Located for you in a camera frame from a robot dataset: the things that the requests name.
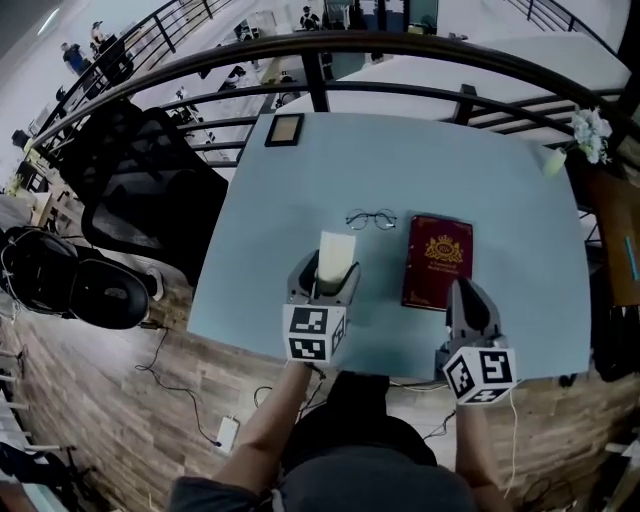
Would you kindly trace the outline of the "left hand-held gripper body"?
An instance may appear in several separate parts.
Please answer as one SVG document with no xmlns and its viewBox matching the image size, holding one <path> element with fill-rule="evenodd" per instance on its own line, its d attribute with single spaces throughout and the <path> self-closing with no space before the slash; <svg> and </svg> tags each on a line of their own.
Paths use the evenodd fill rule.
<svg viewBox="0 0 640 512">
<path fill-rule="evenodd" d="M 336 304 L 333 295 L 318 287 L 310 302 L 287 302 L 283 306 L 283 340 L 291 361 L 331 363 L 346 338 L 351 304 Z"/>
</svg>

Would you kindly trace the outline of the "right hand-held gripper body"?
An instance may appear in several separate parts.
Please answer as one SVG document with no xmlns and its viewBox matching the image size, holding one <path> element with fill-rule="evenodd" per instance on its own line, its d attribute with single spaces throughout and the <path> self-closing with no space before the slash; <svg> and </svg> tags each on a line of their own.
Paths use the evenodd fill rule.
<svg viewBox="0 0 640 512">
<path fill-rule="evenodd" d="M 492 404 L 516 386 L 515 351 L 499 327 L 466 335 L 448 327 L 447 333 L 449 339 L 436 351 L 434 375 L 458 405 Z"/>
</svg>

